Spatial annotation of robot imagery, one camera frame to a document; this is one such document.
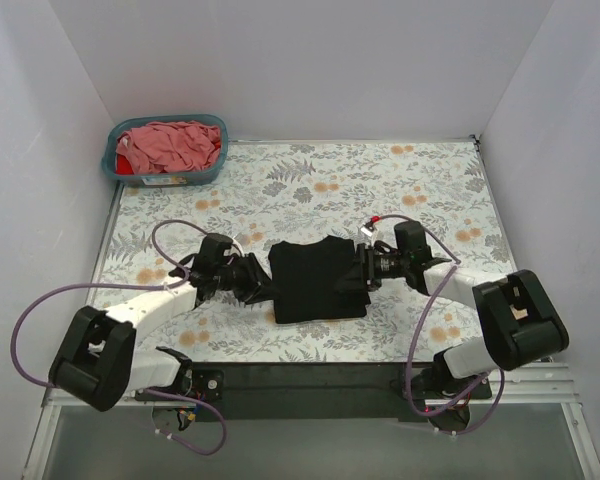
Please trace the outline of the black t-shirt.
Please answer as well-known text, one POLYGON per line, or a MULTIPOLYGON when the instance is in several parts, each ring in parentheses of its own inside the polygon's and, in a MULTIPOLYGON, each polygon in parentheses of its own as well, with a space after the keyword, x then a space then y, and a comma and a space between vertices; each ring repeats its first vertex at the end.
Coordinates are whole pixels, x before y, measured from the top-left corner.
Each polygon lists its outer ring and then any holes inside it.
POLYGON ((278 290, 274 300, 276 323, 364 317, 370 304, 368 293, 336 289, 337 282, 353 267, 354 254, 352 240, 334 236, 312 244, 283 241, 273 245, 268 260, 278 290))

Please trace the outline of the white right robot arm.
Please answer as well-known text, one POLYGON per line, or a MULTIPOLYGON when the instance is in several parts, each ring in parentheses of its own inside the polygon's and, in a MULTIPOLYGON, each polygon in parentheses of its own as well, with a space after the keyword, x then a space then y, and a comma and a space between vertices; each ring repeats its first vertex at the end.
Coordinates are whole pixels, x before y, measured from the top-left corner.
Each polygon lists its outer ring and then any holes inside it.
POLYGON ((360 244, 353 266, 335 284, 340 293, 370 292, 385 279, 402 279, 430 299, 450 300, 476 311, 481 335, 435 354, 432 364, 404 384, 416 392, 455 397, 479 375, 513 371, 564 351, 569 334, 535 273, 488 273, 461 266, 452 254, 437 257, 420 222, 399 218, 396 244, 360 244))

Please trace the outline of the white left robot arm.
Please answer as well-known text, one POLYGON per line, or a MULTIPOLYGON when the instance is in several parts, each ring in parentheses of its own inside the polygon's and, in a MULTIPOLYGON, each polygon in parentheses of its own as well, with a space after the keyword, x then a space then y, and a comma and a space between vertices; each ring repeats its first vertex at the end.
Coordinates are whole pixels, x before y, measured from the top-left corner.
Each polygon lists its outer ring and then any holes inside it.
POLYGON ((272 301, 279 291, 254 254, 238 253, 230 237, 217 233, 206 235, 198 252, 177 262, 170 275, 175 284, 106 309, 79 309, 51 364, 50 383, 98 411, 139 390, 173 400, 217 396, 219 380, 195 373, 186 355, 169 347, 139 351, 137 342, 218 291, 245 305, 272 301))

